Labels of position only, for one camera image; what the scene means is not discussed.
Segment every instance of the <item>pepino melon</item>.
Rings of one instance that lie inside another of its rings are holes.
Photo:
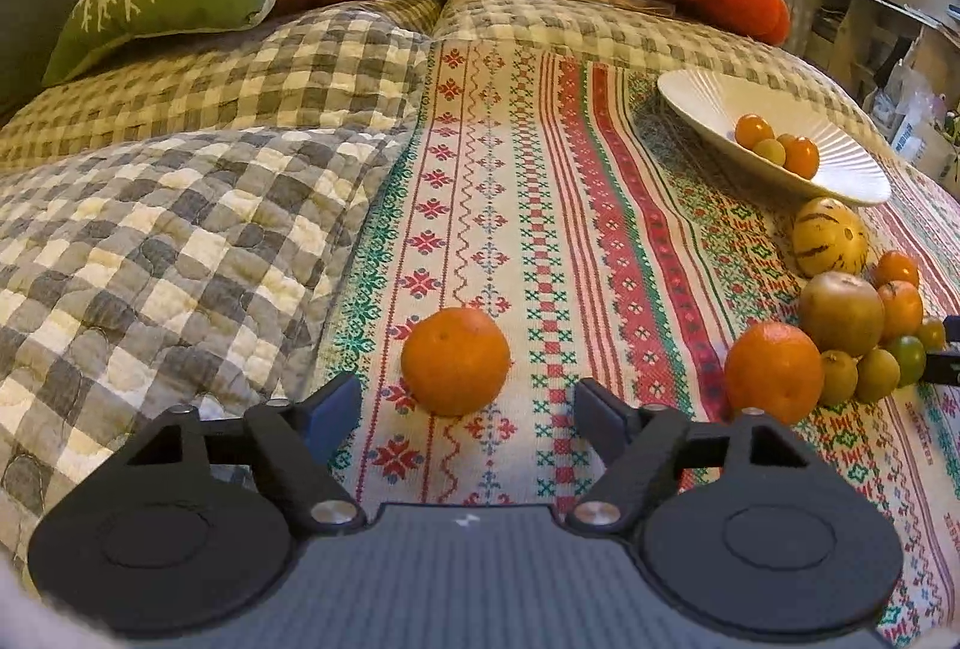
[[[823,196],[800,208],[793,225],[793,252],[806,277],[829,270],[858,275],[869,251],[867,229],[847,205]]]

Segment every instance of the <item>patterned tablecloth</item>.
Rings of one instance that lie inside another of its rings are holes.
[[[434,51],[419,129],[371,210],[314,380],[352,369],[366,382],[334,465],[368,510],[567,510],[601,467],[573,427],[576,378],[718,417],[733,339],[756,319],[794,318],[800,201],[709,152],[659,99],[657,73],[512,41]],[[863,212],[872,247],[918,255],[928,310],[960,312],[960,210],[880,163],[894,198]],[[496,402],[461,420],[422,412],[400,381],[411,327],[451,305],[493,315],[514,359]],[[957,399],[922,385],[799,427],[896,525],[904,575],[881,628],[899,645],[956,619]]]

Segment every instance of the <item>plate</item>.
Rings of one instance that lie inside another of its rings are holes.
[[[678,70],[656,81],[669,105],[707,142],[754,174],[798,195],[833,196],[853,206],[874,207],[890,198],[890,181],[856,140],[786,91],[707,70]],[[807,137],[820,150],[812,180],[760,158],[733,139],[741,115],[760,115],[774,134]]]

